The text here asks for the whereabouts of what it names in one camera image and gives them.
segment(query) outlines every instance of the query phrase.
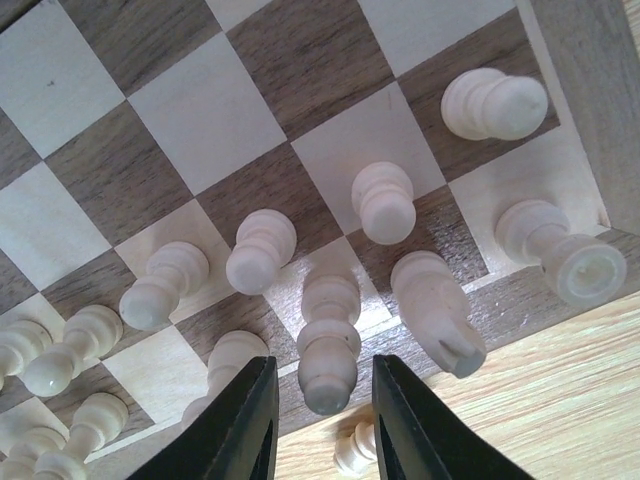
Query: captured chess piece on table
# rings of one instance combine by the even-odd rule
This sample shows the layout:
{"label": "captured chess piece on table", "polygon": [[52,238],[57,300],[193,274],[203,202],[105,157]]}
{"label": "captured chess piece on table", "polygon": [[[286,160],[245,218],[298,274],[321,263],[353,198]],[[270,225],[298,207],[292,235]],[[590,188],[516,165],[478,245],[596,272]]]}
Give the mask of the captured chess piece on table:
{"label": "captured chess piece on table", "polygon": [[250,332],[236,330],[220,337],[207,362],[209,391],[189,404],[182,416],[182,429],[191,425],[254,357],[268,357],[269,348]]}
{"label": "captured chess piece on table", "polygon": [[569,232],[558,207],[526,200],[500,217],[495,237],[514,262],[540,265],[547,285],[568,304],[593,307],[610,300],[627,276],[624,256],[595,237]]}
{"label": "captured chess piece on table", "polygon": [[381,245],[403,241],[416,224],[411,179],[395,163],[363,168],[353,181],[351,200],[365,235]]}
{"label": "captured chess piece on table", "polygon": [[85,461],[91,452],[114,440],[129,419],[122,400],[108,393],[95,393],[73,414],[69,441],[58,451],[42,454],[36,461],[36,480],[86,480]]}
{"label": "captured chess piece on table", "polygon": [[37,322],[21,319],[0,330],[0,390],[4,378],[19,375],[51,345],[51,335]]}
{"label": "captured chess piece on table", "polygon": [[122,337],[122,320],[102,305],[84,307],[64,326],[61,343],[47,347],[22,377],[27,389],[39,397],[63,392],[84,370],[86,360],[109,353]]}
{"label": "captured chess piece on table", "polygon": [[519,140],[540,127],[548,107],[547,92],[536,79],[478,68],[449,84],[441,113],[449,130],[467,140]]}
{"label": "captured chess piece on table", "polygon": [[402,323],[443,371],[464,378],[482,366],[487,348],[468,321],[469,300],[442,258],[425,251],[404,256],[391,272],[391,289]]}
{"label": "captured chess piece on table", "polygon": [[64,437],[51,428],[28,430],[0,464],[0,480],[31,480],[38,458],[45,452],[60,450],[65,443]]}
{"label": "captured chess piece on table", "polygon": [[264,293],[291,261],[296,243],[293,223],[282,213],[250,213],[238,227],[236,246],[227,260],[229,283],[245,295]]}
{"label": "captured chess piece on table", "polygon": [[162,246],[147,261],[147,274],[120,299],[120,315],[129,326],[153,330],[169,323],[180,298],[195,294],[209,276],[209,261],[186,242]]}
{"label": "captured chess piece on table", "polygon": [[336,442],[333,463],[344,476],[361,477],[377,460],[376,433],[372,423],[360,422],[355,432]]}
{"label": "captured chess piece on table", "polygon": [[305,286],[301,309],[307,324],[297,340],[298,383],[311,411],[333,415],[347,406],[358,380],[358,284],[339,275],[318,276]]}

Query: chess piece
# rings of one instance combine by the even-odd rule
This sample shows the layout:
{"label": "chess piece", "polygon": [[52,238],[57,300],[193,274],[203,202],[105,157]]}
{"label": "chess piece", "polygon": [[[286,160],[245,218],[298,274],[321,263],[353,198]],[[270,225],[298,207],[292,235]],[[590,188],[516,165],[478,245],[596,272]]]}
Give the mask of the chess piece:
{"label": "chess piece", "polygon": [[558,207],[526,200],[500,217],[495,237],[514,262],[541,265],[547,285],[568,304],[593,307],[610,300],[627,276],[624,257],[597,238],[569,231]]}
{"label": "chess piece", "polygon": [[449,130],[467,140],[518,140],[538,129],[548,107],[547,92],[536,79],[478,68],[449,84],[441,113]]}
{"label": "chess piece", "polygon": [[301,309],[307,325],[297,341],[298,383],[311,411],[332,415],[349,403],[358,379],[358,285],[338,275],[318,276],[305,287]]}
{"label": "chess piece", "polygon": [[0,330],[0,390],[6,376],[22,373],[49,345],[49,332],[31,320],[17,320]]}
{"label": "chess piece", "polygon": [[264,209],[249,214],[227,260],[229,283],[245,295],[263,293],[293,257],[296,242],[296,230],[282,213]]}
{"label": "chess piece", "polygon": [[339,438],[333,463],[347,477],[361,477],[378,459],[373,424],[360,422],[350,437]]}
{"label": "chess piece", "polygon": [[467,321],[469,300],[445,261],[432,252],[405,255],[391,272],[400,318],[445,372],[464,378],[487,356],[480,334]]}
{"label": "chess piece", "polygon": [[120,299],[120,316],[137,330],[169,323],[181,297],[196,293],[209,276],[209,261],[186,242],[162,246],[147,261],[147,275],[139,278]]}
{"label": "chess piece", "polygon": [[84,462],[89,454],[120,435],[128,419],[127,406],[118,397],[108,393],[91,395],[73,415],[67,444],[62,450],[42,454],[33,478],[86,480]]}
{"label": "chess piece", "polygon": [[351,201],[364,233],[381,245],[401,242],[416,224],[411,179],[395,163],[362,169],[353,181]]}
{"label": "chess piece", "polygon": [[36,427],[27,431],[0,465],[0,480],[31,480],[36,460],[45,452],[60,450],[65,439],[55,430]]}
{"label": "chess piece", "polygon": [[207,363],[209,391],[184,411],[182,429],[185,430],[242,370],[253,357],[268,357],[269,348],[253,333],[236,330],[226,333],[213,347]]}
{"label": "chess piece", "polygon": [[62,343],[47,347],[22,377],[27,389],[39,397],[64,391],[84,370],[85,361],[107,354],[122,337],[122,321],[102,305],[84,307],[64,326]]}

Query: light wood surface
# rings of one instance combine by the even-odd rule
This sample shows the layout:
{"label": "light wood surface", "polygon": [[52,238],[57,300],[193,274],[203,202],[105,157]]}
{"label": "light wood surface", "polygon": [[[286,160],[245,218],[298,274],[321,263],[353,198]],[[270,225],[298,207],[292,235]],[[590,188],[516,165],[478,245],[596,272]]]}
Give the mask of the light wood surface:
{"label": "light wood surface", "polygon": [[[611,226],[639,235],[640,61],[623,3],[519,0],[518,6],[525,23],[535,13]],[[637,3],[629,9],[635,22]]]}
{"label": "light wood surface", "polygon": [[[639,371],[636,293],[491,352],[468,379],[427,383],[536,478],[631,479],[640,478]],[[368,406],[280,438],[276,478],[342,478],[335,439],[370,415]],[[379,478],[377,466],[366,478]]]}

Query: white chess piece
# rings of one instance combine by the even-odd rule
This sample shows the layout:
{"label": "white chess piece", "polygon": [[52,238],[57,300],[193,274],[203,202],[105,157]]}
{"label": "white chess piece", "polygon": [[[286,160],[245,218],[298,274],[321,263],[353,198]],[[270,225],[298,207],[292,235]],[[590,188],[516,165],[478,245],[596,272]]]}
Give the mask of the white chess piece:
{"label": "white chess piece", "polygon": [[49,332],[31,320],[16,320],[0,330],[0,390],[6,376],[22,373],[49,345]]}
{"label": "white chess piece", "polygon": [[478,68],[449,84],[441,113],[449,130],[467,140],[518,140],[538,129],[548,107],[547,92],[536,79]]}
{"label": "white chess piece", "polygon": [[349,403],[358,379],[358,285],[338,275],[318,276],[305,287],[301,309],[307,325],[297,341],[298,383],[311,411],[332,415]]}
{"label": "white chess piece", "polygon": [[253,333],[236,330],[220,337],[207,364],[209,391],[205,397],[194,400],[186,408],[182,416],[182,429],[189,427],[200,416],[253,357],[268,356],[269,348]]}
{"label": "white chess piece", "polygon": [[45,452],[60,450],[65,439],[55,430],[36,427],[27,431],[0,464],[0,480],[31,480],[36,460]]}
{"label": "white chess piece", "polygon": [[84,307],[64,326],[61,343],[47,347],[26,368],[22,380],[40,397],[64,391],[84,370],[85,361],[107,354],[122,337],[118,314],[102,305]]}
{"label": "white chess piece", "polygon": [[349,437],[339,438],[333,463],[347,477],[361,477],[378,459],[376,433],[373,424],[360,422]]}
{"label": "white chess piece", "polygon": [[276,210],[257,210],[238,227],[236,246],[227,260],[227,279],[245,295],[267,290],[296,249],[296,230]]}
{"label": "white chess piece", "polygon": [[401,242],[416,224],[411,179],[395,163],[362,169],[353,181],[351,201],[364,233],[381,245]]}
{"label": "white chess piece", "polygon": [[606,302],[624,284],[624,256],[597,238],[569,231],[569,219],[558,207],[526,200],[500,217],[495,237],[514,262],[541,265],[547,285],[565,302],[578,307]]}
{"label": "white chess piece", "polygon": [[391,289],[402,322],[443,371],[464,378],[482,366],[487,349],[467,320],[469,300],[442,258],[425,251],[404,256],[391,272]]}
{"label": "white chess piece", "polygon": [[42,454],[33,478],[86,480],[84,462],[89,454],[120,435],[128,419],[127,406],[118,397],[108,393],[91,395],[73,415],[67,444],[62,450]]}
{"label": "white chess piece", "polygon": [[120,299],[120,316],[138,330],[169,323],[181,297],[196,293],[209,276],[209,261],[197,247],[171,242],[147,261],[147,275],[139,278]]}

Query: wooden chessboard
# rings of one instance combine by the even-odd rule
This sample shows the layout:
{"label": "wooden chessboard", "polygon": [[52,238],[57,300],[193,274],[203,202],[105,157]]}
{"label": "wooden chessboard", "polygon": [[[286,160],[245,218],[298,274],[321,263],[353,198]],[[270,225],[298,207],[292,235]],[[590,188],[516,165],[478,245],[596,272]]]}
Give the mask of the wooden chessboard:
{"label": "wooden chessboard", "polygon": [[[581,310],[493,239],[497,217],[523,199],[555,203],[575,231],[621,249],[630,261],[620,295],[638,290],[640,238],[610,230],[548,60],[512,0],[33,6],[0,34],[0,325],[31,316],[59,340],[81,307],[117,310],[168,241],[200,247],[212,272],[171,325],[127,327],[64,393],[36,398],[9,379],[0,451],[31,426],[66,432],[99,391],[122,398],[131,417],[91,458],[175,425],[206,393],[213,345],[235,329],[258,334],[277,357],[280,434],[320,420],[303,403],[295,346],[302,281],[318,264],[348,268],[360,284],[363,345],[350,407],[369,400],[375,353],[400,355],[420,376],[436,371],[390,291],[391,268],[408,252],[447,261],[490,349],[573,317]],[[552,107],[530,137],[470,142],[445,127],[444,89],[484,66],[546,81]],[[416,191],[416,228],[394,246],[368,240],[351,206],[355,175],[381,160],[401,165]],[[247,297],[224,266],[238,225],[260,208],[293,221],[298,247],[271,290]]]}

